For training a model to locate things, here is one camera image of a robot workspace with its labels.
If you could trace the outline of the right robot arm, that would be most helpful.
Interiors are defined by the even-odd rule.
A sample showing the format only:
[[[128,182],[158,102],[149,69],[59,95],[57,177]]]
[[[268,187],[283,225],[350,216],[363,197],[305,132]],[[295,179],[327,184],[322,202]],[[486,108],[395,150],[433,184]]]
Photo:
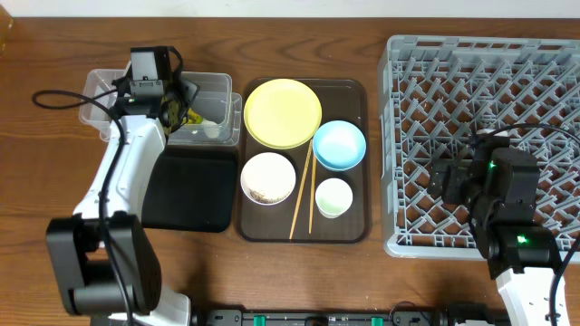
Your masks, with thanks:
[[[562,258],[556,238],[535,222],[537,158],[504,136],[478,134],[468,165],[436,158],[428,193],[464,206],[469,229],[513,325],[567,325]]]

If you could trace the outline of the green orange snack wrapper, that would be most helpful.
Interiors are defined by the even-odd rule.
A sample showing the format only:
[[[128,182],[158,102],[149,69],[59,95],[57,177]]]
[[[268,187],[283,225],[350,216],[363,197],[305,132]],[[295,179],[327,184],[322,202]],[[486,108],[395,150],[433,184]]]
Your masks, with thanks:
[[[188,109],[185,121],[186,124],[200,124],[203,120],[204,118],[197,114],[194,110],[191,108]]]

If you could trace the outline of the white bowl with residue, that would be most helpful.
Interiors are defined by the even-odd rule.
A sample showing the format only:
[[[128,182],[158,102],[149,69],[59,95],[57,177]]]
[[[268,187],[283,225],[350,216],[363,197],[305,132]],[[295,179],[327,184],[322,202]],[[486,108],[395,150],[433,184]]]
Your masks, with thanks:
[[[243,166],[240,186],[244,195],[262,206],[283,202],[293,192],[296,172],[288,158],[275,152],[253,156]]]

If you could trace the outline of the white tissue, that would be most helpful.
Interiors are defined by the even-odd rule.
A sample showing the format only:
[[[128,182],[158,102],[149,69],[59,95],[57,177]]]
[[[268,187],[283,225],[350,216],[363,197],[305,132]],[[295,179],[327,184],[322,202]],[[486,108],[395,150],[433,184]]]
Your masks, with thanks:
[[[200,129],[206,135],[208,139],[220,139],[221,138],[221,127],[219,124],[212,120],[202,120],[200,123]]]

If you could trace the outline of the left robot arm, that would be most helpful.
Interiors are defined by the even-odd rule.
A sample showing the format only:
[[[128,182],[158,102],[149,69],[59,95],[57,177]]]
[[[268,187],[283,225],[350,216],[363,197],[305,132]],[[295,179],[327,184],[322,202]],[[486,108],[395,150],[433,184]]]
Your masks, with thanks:
[[[63,308],[121,325],[190,325],[190,298],[163,285],[161,268],[140,221],[145,192],[168,131],[198,95],[183,77],[124,76],[110,107],[75,94],[110,120],[110,138],[92,185],[68,218],[55,218],[46,243]]]

